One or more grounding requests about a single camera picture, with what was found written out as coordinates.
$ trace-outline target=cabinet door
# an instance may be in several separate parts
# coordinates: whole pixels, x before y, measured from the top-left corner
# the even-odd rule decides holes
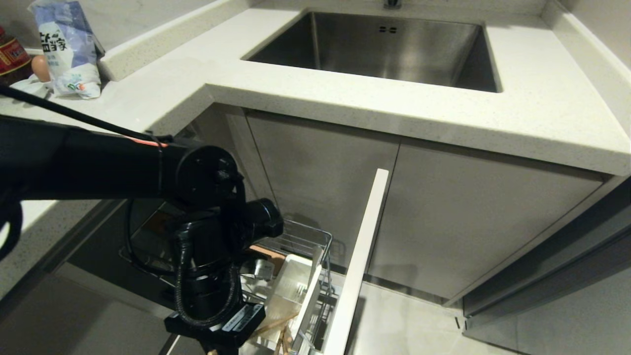
[[[333,234],[331,261],[348,267],[375,170],[392,171],[397,136],[250,112],[248,122],[283,216]]]
[[[405,139],[369,274],[453,298],[601,183],[592,172]]]

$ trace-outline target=black cable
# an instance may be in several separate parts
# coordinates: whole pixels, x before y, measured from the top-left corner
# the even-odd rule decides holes
[[[230,276],[230,291],[228,293],[228,299],[226,303],[223,305],[223,308],[217,312],[214,316],[206,319],[197,319],[193,318],[186,311],[186,307],[184,306],[184,297],[182,296],[182,289],[184,287],[184,276],[186,270],[189,268],[192,260],[192,243],[186,238],[180,238],[180,262],[177,266],[177,271],[175,273],[175,310],[180,314],[180,317],[184,322],[193,327],[212,327],[216,325],[228,316],[232,314],[232,310],[235,305],[239,302],[240,298],[237,294],[237,283],[241,282],[239,277],[239,268],[235,265],[231,265],[228,271]]]
[[[142,262],[134,252],[134,247],[131,244],[131,212],[134,207],[134,199],[130,198],[127,201],[127,206],[125,207],[125,217],[123,219],[123,236],[125,239],[125,248],[127,249],[127,254],[129,255],[129,259],[135,267],[138,267],[142,271],[148,272],[150,274],[162,275],[162,276],[175,276],[175,272],[163,270],[160,268],[151,267]]]
[[[90,124],[94,127],[99,127],[106,129],[110,132],[118,133],[120,135],[128,136],[131,138],[136,138],[140,140],[153,140],[150,135],[146,135],[144,133],[138,133],[132,131],[131,129],[123,128],[120,126],[116,126],[115,124],[111,124],[105,121],[102,121],[98,118],[94,118],[92,116],[88,116],[79,111],[75,111],[73,109],[69,109],[68,107],[56,104],[54,102],[50,102],[46,99],[42,99],[41,97],[37,97],[35,95],[31,95],[26,92],[19,91],[17,89],[11,87],[0,86],[0,95],[11,97],[12,99],[24,101],[27,104],[31,104],[34,106],[39,106],[43,109],[47,109],[52,112],[56,112],[58,114],[62,114],[64,116],[70,117],[77,121]],[[158,137],[160,141],[171,140],[171,136],[160,136]]]
[[[9,234],[6,236],[4,244],[0,246],[0,262],[13,251],[13,248],[20,241],[20,231],[22,229],[22,206],[19,202],[12,205],[3,206],[3,214],[6,212],[6,217],[0,218],[0,230],[6,223],[9,224]]]

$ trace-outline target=white countertop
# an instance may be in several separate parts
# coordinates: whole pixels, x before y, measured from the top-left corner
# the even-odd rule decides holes
[[[502,92],[241,60],[307,10],[484,24]],[[266,1],[122,81],[108,83],[98,99],[52,100],[156,134],[174,134],[210,104],[221,102],[608,174],[631,172],[631,146],[624,130],[554,33],[540,18],[528,15],[444,6],[409,5],[397,12],[377,3]],[[90,128],[6,99],[0,100],[0,113]],[[0,264],[0,297],[92,205],[24,203],[22,241]],[[43,229],[44,221],[50,223],[44,217],[55,213],[63,218]],[[42,231],[51,234],[44,244],[38,235]]]

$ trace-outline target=white plastic bag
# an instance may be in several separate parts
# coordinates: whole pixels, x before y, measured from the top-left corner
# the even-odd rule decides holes
[[[99,97],[101,79],[93,32],[81,4],[37,0],[28,9],[35,15],[55,94]]]

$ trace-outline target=kitchen sink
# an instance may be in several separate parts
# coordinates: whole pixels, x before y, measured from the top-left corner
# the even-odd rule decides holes
[[[307,13],[248,61],[498,92],[479,25]]]

